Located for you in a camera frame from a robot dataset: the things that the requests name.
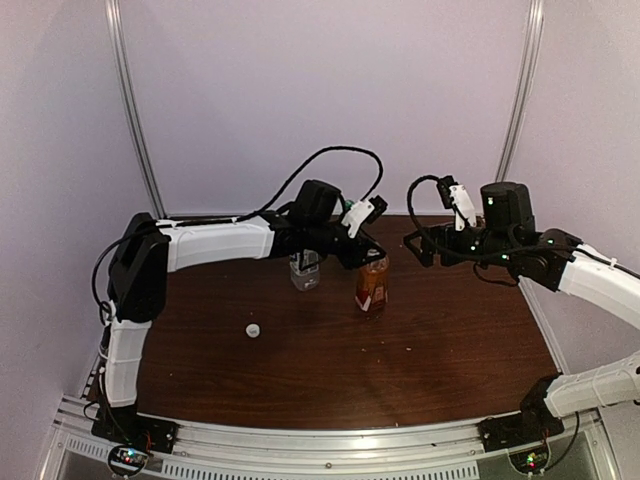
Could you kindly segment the orange tea bottle red label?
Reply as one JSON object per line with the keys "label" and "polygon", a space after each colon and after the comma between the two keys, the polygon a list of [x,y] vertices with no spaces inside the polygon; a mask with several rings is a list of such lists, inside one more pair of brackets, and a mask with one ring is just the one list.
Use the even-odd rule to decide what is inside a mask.
{"label": "orange tea bottle red label", "polygon": [[369,319],[381,315],[388,303],[389,266],[385,256],[358,269],[355,303]]}

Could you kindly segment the white bottle cap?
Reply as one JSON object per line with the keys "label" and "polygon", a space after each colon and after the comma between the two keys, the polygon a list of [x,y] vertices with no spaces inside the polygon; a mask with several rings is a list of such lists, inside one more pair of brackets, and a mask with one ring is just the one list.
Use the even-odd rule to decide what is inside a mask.
{"label": "white bottle cap", "polygon": [[246,326],[245,333],[249,338],[255,339],[260,336],[261,328],[258,324],[252,323]]}

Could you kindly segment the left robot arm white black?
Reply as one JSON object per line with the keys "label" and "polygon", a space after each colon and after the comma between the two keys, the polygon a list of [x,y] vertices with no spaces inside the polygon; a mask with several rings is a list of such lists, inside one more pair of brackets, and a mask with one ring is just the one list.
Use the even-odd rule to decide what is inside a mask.
{"label": "left robot arm white black", "polygon": [[110,408],[106,429],[123,444],[137,442],[144,424],[131,411],[137,402],[137,377],[146,336],[166,305],[169,274],[198,265],[241,259],[277,259],[305,250],[334,256],[347,270],[385,257],[363,229],[387,209],[380,197],[364,198],[339,217],[338,188],[319,180],[303,183],[296,199],[279,210],[245,217],[155,220],[135,215],[124,236],[110,247],[107,298],[101,302],[105,334],[101,382]]}

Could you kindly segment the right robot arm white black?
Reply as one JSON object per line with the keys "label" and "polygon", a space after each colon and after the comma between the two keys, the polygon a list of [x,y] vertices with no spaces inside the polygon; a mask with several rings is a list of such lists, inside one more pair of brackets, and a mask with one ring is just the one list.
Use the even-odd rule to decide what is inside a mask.
{"label": "right robot arm white black", "polygon": [[[443,206],[455,219],[448,224],[423,225],[409,215],[415,231],[404,237],[405,246],[422,266],[443,267],[466,262],[476,277],[491,266],[504,269],[510,285],[529,279],[551,292],[576,297],[639,325],[639,275],[598,252],[581,238],[564,230],[536,228],[530,193],[516,182],[487,184],[481,189],[483,215],[478,217],[466,188],[452,176],[424,175],[407,191],[411,204],[418,186],[435,184]],[[535,440],[562,418],[597,407],[639,399],[639,355],[577,374],[560,374],[537,382],[523,412],[513,419],[519,440]]]}

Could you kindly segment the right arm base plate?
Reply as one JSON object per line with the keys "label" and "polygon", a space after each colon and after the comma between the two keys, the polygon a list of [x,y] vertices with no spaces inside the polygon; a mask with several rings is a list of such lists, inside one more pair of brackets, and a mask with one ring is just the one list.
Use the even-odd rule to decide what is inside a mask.
{"label": "right arm base plate", "polygon": [[485,452],[540,443],[564,432],[562,420],[552,416],[547,409],[525,409],[507,416],[486,418],[477,428]]}

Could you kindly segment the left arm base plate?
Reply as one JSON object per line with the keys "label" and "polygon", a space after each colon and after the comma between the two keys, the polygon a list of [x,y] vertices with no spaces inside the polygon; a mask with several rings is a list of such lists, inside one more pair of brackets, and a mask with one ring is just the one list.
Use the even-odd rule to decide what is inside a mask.
{"label": "left arm base plate", "polygon": [[177,423],[139,415],[129,408],[101,408],[91,427],[91,434],[95,437],[144,452],[166,454],[173,452],[177,433]]}

